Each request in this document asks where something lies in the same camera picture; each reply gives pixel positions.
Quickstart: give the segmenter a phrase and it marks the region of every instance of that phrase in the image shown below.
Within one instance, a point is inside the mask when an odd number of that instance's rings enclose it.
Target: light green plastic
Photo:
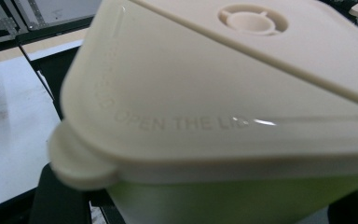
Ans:
[[[358,189],[358,176],[108,189],[128,224],[293,224]]]

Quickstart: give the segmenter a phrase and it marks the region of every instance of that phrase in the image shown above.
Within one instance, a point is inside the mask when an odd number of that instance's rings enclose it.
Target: circular recess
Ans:
[[[284,16],[278,12],[255,5],[234,5],[219,12],[220,21],[227,27],[250,35],[278,35],[288,27]]]

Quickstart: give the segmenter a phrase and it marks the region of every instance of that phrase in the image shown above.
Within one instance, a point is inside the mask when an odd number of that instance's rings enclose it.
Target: plastic container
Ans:
[[[128,224],[294,223],[358,189],[358,29],[316,1],[103,1],[62,108],[53,170]]]

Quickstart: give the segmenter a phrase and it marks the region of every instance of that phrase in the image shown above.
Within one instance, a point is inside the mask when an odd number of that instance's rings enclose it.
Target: container lid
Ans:
[[[64,81],[63,182],[358,175],[356,28],[313,1],[133,2],[103,2]]]

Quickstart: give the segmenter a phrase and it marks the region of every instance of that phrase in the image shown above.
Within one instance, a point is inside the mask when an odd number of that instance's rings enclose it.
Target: food container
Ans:
[[[358,189],[358,28],[311,0],[103,1],[57,177],[128,224],[294,223]]]

